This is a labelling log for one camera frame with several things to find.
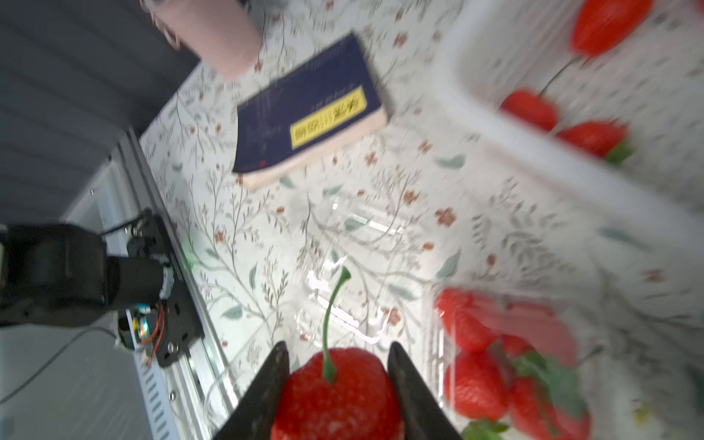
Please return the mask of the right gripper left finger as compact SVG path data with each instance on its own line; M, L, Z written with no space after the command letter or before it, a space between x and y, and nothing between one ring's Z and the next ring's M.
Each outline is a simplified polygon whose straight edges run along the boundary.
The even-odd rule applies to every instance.
M290 377L287 345L274 345L238 406L213 436L215 440L270 440L286 381Z

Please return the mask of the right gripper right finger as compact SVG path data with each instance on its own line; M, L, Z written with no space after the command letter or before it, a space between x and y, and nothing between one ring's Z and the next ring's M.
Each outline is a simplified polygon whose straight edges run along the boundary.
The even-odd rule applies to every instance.
M461 439L399 342L390 345L387 371L398 398L405 429L404 439Z

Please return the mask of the clear clamshell container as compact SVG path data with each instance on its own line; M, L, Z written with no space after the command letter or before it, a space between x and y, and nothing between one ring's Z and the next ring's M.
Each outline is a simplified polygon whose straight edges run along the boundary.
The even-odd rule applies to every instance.
M349 196L304 200L299 268L312 328L332 310L330 343L377 354L423 340L424 235L418 216Z
M434 286L425 371L469 439L700 439L703 303L687 291Z

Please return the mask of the white plastic perforated basket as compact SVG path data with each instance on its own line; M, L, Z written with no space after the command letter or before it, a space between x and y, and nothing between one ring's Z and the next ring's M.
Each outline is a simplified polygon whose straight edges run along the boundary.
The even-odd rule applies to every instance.
M578 1L469 1L434 62L445 111L500 155L610 219L604 232L638 246L703 257L703 16L659 1L614 51L577 62ZM563 127L625 124L634 154L593 159L500 110L509 93L545 91Z

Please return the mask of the red strawberry top basket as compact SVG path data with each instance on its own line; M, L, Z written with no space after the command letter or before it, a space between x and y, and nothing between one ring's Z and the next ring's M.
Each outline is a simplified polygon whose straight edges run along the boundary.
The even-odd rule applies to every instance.
M654 6L653 0L586 1L577 15L572 51L596 58L615 49L645 22Z

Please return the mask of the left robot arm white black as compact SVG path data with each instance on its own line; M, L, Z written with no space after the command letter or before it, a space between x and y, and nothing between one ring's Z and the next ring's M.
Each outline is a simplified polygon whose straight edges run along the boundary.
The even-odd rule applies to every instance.
M154 305L174 284L154 258L110 256L78 225L1 228L1 325L88 326L103 315Z

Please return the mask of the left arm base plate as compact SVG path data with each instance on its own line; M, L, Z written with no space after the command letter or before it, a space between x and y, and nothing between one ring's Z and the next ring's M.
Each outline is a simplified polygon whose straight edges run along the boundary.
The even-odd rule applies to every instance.
M167 223L146 210L128 224L128 256L118 260L119 304L136 315L148 308L147 326L128 319L134 348L148 351L147 363L168 368L205 336L202 320L187 283L189 272L179 262Z

